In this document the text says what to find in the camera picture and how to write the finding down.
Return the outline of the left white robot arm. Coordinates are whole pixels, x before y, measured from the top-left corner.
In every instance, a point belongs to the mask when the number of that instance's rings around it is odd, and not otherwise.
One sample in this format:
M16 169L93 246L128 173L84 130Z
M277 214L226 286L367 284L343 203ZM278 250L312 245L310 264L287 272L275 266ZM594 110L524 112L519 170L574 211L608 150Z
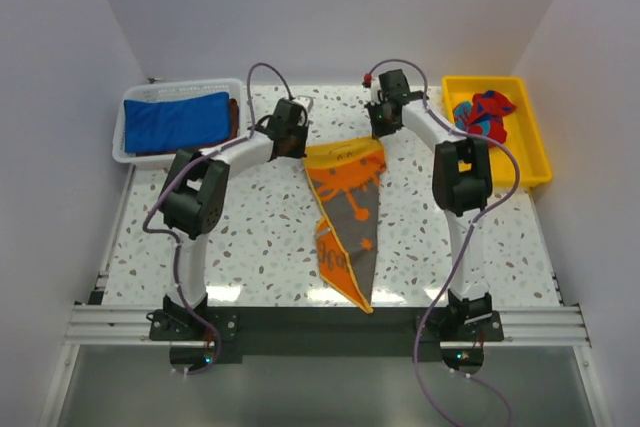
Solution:
M209 234L222 217L228 182L277 158L304 157L309 113L314 101L281 98L274 111L246 135L209 154L180 150L159 197L166 229L176 240L172 287L162 308L149 315L153 340L200 340L213 337L204 278Z

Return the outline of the orange cloth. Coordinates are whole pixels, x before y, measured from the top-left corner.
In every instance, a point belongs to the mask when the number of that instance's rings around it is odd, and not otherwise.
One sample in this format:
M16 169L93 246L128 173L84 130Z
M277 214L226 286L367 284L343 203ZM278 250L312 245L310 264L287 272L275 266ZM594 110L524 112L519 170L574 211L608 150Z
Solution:
M384 146L370 137L311 146L303 165L321 212L315 229L320 277L371 314Z

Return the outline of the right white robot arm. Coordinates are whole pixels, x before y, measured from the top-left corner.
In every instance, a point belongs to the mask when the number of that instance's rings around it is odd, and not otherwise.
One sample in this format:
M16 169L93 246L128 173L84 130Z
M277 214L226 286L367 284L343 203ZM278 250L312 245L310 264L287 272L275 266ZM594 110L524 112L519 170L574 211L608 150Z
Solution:
M370 91L366 109L374 137L407 128L433 154L432 195L446 217L453 263L443 288L447 305L434 306L425 327L440 340L468 339L493 314L478 219L493 190L488 144L456 130L431 108L425 91L410 88L400 69L367 73L363 86Z

